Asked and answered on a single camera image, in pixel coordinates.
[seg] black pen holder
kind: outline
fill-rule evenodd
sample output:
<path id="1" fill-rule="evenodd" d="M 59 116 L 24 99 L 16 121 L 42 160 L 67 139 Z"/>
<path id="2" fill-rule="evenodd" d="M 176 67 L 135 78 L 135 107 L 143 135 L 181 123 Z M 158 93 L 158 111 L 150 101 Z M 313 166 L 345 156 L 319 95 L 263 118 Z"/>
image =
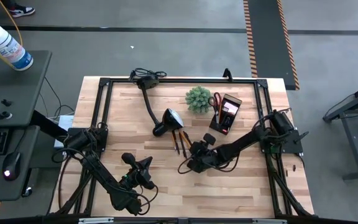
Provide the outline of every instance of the black pen holder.
<path id="1" fill-rule="evenodd" d="M 222 99 L 222 108 L 220 108 L 219 123 L 216 122 L 215 114 L 212 117 L 209 127 L 215 131 L 218 131 L 224 135 L 229 134 L 231 126 L 233 125 L 234 118 L 236 118 L 237 112 L 242 103 L 241 100 L 225 94 Z"/>

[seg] desk lamp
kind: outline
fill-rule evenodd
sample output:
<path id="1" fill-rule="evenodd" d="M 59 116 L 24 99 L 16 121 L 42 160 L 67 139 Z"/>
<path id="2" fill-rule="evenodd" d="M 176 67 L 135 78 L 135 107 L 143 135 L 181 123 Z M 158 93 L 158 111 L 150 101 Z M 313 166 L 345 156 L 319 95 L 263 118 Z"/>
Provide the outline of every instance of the desk lamp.
<path id="1" fill-rule="evenodd" d="M 167 108 L 162 116 L 162 122 L 160 122 L 155 117 L 150 107 L 146 90 L 156 87 L 160 83 L 158 78 L 166 76 L 167 74 L 165 72 L 153 72 L 143 68 L 137 68 L 131 71 L 131 75 L 129 76 L 129 81 L 134 82 L 134 84 L 142 90 L 147 112 L 149 112 L 149 115 L 155 124 L 155 127 L 153 128 L 153 135 L 156 137 L 163 135 L 169 130 L 180 129 L 184 126 L 183 120 L 173 109 Z"/>

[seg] concrete floor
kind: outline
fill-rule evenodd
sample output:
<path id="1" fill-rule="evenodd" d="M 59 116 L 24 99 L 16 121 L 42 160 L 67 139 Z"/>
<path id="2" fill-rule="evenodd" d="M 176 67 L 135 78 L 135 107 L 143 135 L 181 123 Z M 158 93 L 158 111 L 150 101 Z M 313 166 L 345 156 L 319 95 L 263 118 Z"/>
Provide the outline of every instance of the concrete floor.
<path id="1" fill-rule="evenodd" d="M 21 25 L 245 27 L 241 0 L 19 2 L 37 7 L 32 17 L 16 20 Z M 282 2 L 289 29 L 358 30 L 358 1 Z M 1 11 L 0 24 L 9 24 Z M 26 49 L 53 52 L 47 76 L 62 102 L 72 107 L 85 75 L 128 75 L 133 68 L 145 67 L 165 70 L 169 75 L 217 77 L 228 67 L 237 77 L 250 77 L 245 34 L 28 31 L 22 35 Z M 340 121 L 325 124 L 321 120 L 328 108 L 358 90 L 358 36 L 292 35 L 290 39 L 300 91 L 289 91 L 288 97 L 296 126 L 301 131 L 310 131 L 303 147 L 315 213 L 324 218 L 358 221 L 358 180 L 341 179 L 342 175 L 356 171 L 342 124 Z M 57 101 L 48 86 L 43 87 L 42 93 L 51 114 Z M 45 112 L 40 103 L 37 109 Z M 44 189 L 52 192 L 53 175 L 40 175 L 49 178 L 38 178 L 45 182 L 39 185 L 49 186 Z M 38 197 L 49 202 L 45 194 Z M 20 203 L 31 204 L 30 200 Z M 13 207 L 17 208 L 17 203 L 4 202 L 0 218 L 46 212 L 45 207 L 36 206 L 13 212 Z"/>

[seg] lamp head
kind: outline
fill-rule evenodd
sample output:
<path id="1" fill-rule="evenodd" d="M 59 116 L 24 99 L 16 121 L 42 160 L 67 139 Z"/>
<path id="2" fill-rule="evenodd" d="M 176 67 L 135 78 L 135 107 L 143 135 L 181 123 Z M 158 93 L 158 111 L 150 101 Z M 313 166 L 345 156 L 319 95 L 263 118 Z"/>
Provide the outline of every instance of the lamp head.
<path id="1" fill-rule="evenodd" d="M 153 128 L 153 135 L 161 136 L 168 130 L 176 130 L 183 127 L 183 120 L 180 118 L 179 114 L 176 111 L 168 108 L 165 110 L 164 115 L 162 116 L 162 122 Z"/>

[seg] black mouse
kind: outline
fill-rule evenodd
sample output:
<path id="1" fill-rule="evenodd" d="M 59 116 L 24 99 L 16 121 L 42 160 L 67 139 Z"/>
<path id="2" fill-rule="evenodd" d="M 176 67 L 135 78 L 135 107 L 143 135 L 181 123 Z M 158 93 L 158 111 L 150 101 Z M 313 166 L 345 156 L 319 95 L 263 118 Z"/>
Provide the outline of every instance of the black mouse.
<path id="1" fill-rule="evenodd" d="M 20 158 L 19 152 L 12 152 L 6 155 L 2 163 L 2 175 L 5 180 L 12 181 L 20 175 Z"/>

